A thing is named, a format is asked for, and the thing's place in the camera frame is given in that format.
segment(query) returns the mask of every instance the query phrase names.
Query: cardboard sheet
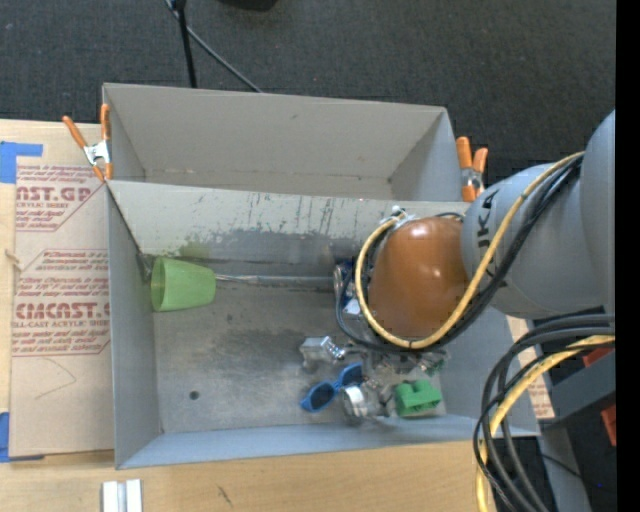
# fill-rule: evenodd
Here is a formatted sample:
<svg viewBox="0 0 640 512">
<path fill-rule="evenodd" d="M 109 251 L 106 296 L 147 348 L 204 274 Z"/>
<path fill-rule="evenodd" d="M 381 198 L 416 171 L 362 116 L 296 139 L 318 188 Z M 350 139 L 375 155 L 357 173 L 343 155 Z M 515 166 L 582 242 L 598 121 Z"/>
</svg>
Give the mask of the cardboard sheet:
<svg viewBox="0 0 640 512">
<path fill-rule="evenodd" d="M 98 126 L 79 128 L 97 142 Z M 12 303 L 3 303 L 9 455 L 111 448 L 106 188 L 62 123 L 0 121 L 0 140 L 43 148 L 16 159 L 14 247 L 3 262 L 15 276 Z"/>
</svg>

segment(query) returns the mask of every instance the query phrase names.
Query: green object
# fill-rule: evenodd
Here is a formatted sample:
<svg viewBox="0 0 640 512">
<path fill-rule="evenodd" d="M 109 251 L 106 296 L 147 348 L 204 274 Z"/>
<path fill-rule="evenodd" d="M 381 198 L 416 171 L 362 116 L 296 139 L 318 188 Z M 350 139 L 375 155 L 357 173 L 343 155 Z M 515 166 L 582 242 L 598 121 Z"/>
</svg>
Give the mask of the green object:
<svg viewBox="0 0 640 512">
<path fill-rule="evenodd" d="M 216 294 L 216 275 L 210 268 L 186 261 L 157 258 L 151 273 L 151 304 L 155 311 L 205 306 Z"/>
<path fill-rule="evenodd" d="M 414 416 L 434 409 L 442 401 L 442 394 L 426 380 L 405 382 L 396 386 L 398 416 Z"/>
</svg>

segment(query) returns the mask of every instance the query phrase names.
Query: small metal piece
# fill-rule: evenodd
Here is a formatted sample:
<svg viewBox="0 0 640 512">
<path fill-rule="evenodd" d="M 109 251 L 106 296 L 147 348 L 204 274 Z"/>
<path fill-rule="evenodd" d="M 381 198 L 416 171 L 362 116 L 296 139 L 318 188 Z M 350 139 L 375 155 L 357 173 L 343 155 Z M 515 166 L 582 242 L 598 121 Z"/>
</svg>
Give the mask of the small metal piece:
<svg viewBox="0 0 640 512">
<path fill-rule="evenodd" d="M 347 420 L 351 423 L 360 423 L 365 418 L 390 416 L 387 402 L 391 394 L 388 388 L 389 386 L 376 381 L 343 388 L 340 398 Z"/>
<path fill-rule="evenodd" d="M 142 480 L 103 482 L 101 512 L 142 512 Z"/>
<path fill-rule="evenodd" d="M 314 371 L 318 363 L 337 363 L 345 357 L 346 350 L 336 345 L 330 336 L 307 338 L 300 346 L 300 352 L 304 357 L 302 366 L 309 371 Z"/>
<path fill-rule="evenodd" d="M 87 155 L 87 160 L 91 165 L 98 165 L 98 159 L 102 158 L 106 163 L 111 162 L 111 156 L 109 154 L 109 147 L 107 141 L 102 140 L 93 146 L 85 146 L 84 153 Z"/>
</svg>

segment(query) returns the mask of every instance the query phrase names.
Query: sunglasses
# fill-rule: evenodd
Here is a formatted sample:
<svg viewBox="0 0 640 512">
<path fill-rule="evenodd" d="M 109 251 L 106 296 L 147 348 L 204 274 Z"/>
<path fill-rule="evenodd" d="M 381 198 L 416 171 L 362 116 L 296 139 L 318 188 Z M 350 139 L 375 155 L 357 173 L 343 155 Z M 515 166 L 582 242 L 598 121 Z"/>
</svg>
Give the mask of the sunglasses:
<svg viewBox="0 0 640 512">
<path fill-rule="evenodd" d="M 300 406 L 309 412 L 321 411 L 331 403 L 340 389 L 352 384 L 362 384 L 363 380 L 362 363 L 350 364 L 340 372 L 335 382 L 325 380 L 313 386 Z"/>
</svg>

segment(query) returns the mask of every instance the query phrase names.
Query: green cup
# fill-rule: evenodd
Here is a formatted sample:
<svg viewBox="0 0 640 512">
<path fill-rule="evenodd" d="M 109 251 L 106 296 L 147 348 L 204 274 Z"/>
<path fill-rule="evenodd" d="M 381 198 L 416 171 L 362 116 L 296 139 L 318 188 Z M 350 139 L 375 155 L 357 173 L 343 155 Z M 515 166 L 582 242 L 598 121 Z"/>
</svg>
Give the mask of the green cup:
<svg viewBox="0 0 640 512">
<path fill-rule="evenodd" d="M 155 311 L 205 306 L 216 294 L 213 270 L 170 258 L 157 258 L 151 273 L 151 304 Z"/>
</svg>

